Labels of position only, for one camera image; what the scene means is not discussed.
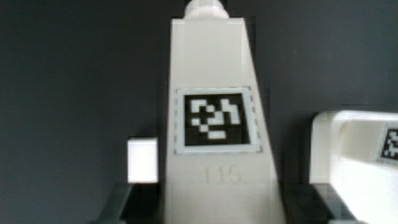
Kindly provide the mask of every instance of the white plastic structure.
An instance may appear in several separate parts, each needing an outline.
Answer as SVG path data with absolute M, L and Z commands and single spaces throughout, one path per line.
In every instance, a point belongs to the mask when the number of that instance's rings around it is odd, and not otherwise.
M 229 18 L 227 11 L 219 0 L 194 0 L 187 5 L 185 19 Z
M 368 224 L 398 220 L 398 114 L 338 111 L 313 122 L 311 183 L 330 183 Z
M 284 224 L 245 21 L 210 6 L 172 20 L 165 224 Z
M 128 140 L 128 183 L 158 183 L 156 138 L 131 138 Z

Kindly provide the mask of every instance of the black wall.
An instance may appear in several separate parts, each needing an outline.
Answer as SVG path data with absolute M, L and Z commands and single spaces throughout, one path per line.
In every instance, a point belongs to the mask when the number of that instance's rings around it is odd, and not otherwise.
M 128 136 L 163 133 L 183 9 L 185 0 L 0 1 L 0 223 L 96 219 Z M 398 1 L 229 0 L 227 10 L 254 24 L 279 177 L 302 183 L 316 112 L 398 112 Z

